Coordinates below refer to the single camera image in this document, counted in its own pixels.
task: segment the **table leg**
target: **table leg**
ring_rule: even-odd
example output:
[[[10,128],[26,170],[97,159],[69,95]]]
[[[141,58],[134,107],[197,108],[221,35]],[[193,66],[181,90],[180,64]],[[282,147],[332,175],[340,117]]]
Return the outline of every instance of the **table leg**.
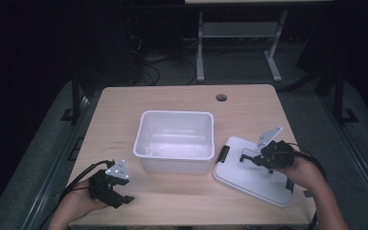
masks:
[[[267,61],[268,67],[270,68],[271,75],[273,76],[274,81],[282,81],[282,77],[280,76],[280,72],[277,69],[276,62],[274,61],[274,53],[277,48],[277,44],[280,40],[280,35],[282,34],[283,25],[286,21],[288,11],[282,11],[280,16],[280,20],[277,23],[276,31],[274,32],[273,36],[273,44],[271,45],[268,51],[264,51],[264,57]]]
[[[202,11],[198,21],[198,52],[196,54],[196,80],[204,82],[204,62],[202,59]]]

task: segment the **wooden table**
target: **wooden table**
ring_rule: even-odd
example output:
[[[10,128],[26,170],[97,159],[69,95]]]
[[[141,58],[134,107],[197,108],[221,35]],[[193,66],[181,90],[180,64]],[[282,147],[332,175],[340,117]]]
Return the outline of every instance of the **wooden table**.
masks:
[[[226,95],[227,101],[219,102],[218,94]],[[213,176],[213,167],[203,175],[145,172],[133,154],[133,144],[142,113],[154,109],[211,112],[215,120],[214,162],[230,136],[255,141],[259,133],[282,126],[284,130],[275,140],[295,143],[285,112],[271,85],[106,88],[70,180],[101,160],[126,160],[130,182],[114,189],[122,196],[134,196],[135,199],[118,209],[108,207],[92,212],[74,224],[310,223],[314,203],[304,196],[304,189],[299,186],[294,187],[290,205],[279,208],[218,182]]]

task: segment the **white plastic bin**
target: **white plastic bin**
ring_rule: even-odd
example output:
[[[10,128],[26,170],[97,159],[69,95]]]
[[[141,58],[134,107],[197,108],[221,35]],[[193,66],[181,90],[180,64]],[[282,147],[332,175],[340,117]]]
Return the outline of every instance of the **white plastic bin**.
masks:
[[[207,173],[215,154],[209,112],[149,110],[133,147],[147,172]]]

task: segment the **hole in table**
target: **hole in table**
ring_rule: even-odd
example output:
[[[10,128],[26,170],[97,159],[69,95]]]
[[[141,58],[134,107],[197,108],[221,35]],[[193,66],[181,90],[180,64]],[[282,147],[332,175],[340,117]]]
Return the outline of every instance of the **hole in table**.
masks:
[[[218,94],[218,95],[216,96],[216,99],[217,99],[219,102],[225,102],[225,101],[228,99],[228,97],[226,97],[226,95],[224,95],[224,94]]]

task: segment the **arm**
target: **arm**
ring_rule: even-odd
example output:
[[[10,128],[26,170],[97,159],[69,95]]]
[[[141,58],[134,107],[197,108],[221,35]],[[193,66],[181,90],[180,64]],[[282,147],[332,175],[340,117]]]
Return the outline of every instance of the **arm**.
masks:
[[[278,170],[294,183],[312,192],[319,229],[349,229],[339,210],[334,193],[321,172],[311,162],[295,157],[292,167]]]
[[[85,217],[88,213],[107,207],[103,202],[89,196],[89,181],[78,183],[74,190],[61,201],[50,221],[49,230],[64,230],[73,221]]]

